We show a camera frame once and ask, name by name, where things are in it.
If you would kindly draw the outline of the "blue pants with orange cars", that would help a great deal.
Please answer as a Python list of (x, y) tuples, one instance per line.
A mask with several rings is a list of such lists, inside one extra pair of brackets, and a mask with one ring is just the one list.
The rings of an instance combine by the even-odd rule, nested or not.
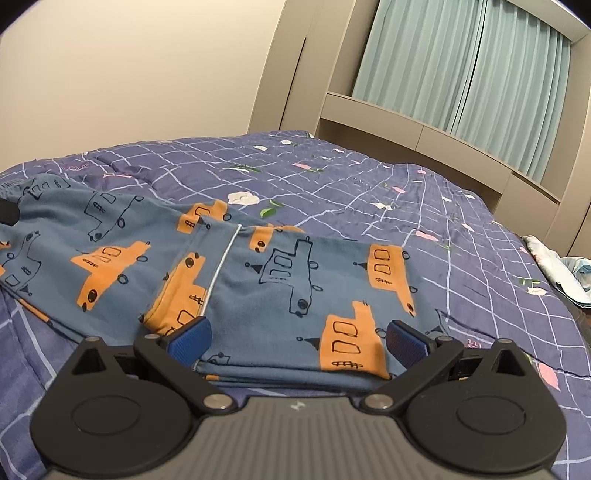
[(411, 254), (260, 222), (224, 203), (166, 204), (53, 174), (1, 199), (1, 284), (63, 336), (127, 345), (211, 322), (192, 368), (225, 385), (367, 391), (403, 374), (386, 330), (445, 331)]

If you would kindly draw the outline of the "blue grid floral quilt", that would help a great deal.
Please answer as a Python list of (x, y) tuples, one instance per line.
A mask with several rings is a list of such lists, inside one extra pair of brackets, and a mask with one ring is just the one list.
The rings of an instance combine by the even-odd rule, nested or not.
[(41, 173), (169, 203), (219, 199), (308, 233), (408, 247), (454, 336), (473, 348), (510, 337), (529, 355), (568, 426), (555, 472), (589, 477), (590, 353), (582, 319), (474, 188), (418, 160), (387, 164), (300, 131), (111, 146), (21, 163), (3, 169), (1, 179)]

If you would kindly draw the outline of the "light blue crumpled blanket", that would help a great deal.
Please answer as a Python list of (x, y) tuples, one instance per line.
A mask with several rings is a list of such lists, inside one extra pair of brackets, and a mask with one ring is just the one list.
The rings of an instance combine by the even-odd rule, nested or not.
[(537, 237), (528, 235), (523, 241), (549, 282), (574, 304), (590, 308), (590, 260), (584, 257), (560, 257)]

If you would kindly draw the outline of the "teal window curtain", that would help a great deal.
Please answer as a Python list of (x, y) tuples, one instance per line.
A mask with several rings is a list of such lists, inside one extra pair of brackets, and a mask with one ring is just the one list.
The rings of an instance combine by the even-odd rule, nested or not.
[(540, 182), (570, 63), (570, 40), (509, 1), (383, 1), (352, 95)]

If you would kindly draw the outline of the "grey built-in cabinet unit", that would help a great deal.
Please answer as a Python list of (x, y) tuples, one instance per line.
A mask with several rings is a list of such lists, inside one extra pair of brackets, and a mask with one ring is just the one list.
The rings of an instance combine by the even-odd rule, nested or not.
[(431, 168), (590, 253), (590, 25), (562, 1), (288, 1), (249, 122), (267, 130)]

